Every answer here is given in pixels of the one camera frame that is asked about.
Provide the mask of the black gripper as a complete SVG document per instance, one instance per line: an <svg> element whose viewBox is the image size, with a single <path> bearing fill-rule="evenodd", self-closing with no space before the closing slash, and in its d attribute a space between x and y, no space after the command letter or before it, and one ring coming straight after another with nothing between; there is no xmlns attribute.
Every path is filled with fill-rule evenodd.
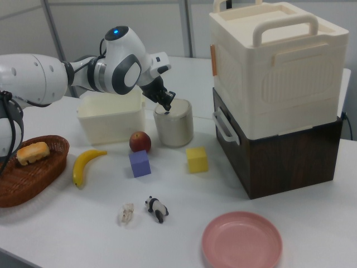
<svg viewBox="0 0 357 268"><path fill-rule="evenodd" d="M167 91L164 86L162 78L155 78L147 85L140 86L143 95L154 103L159 103L165 111L171 109L171 102L173 101L176 93Z"/></svg>

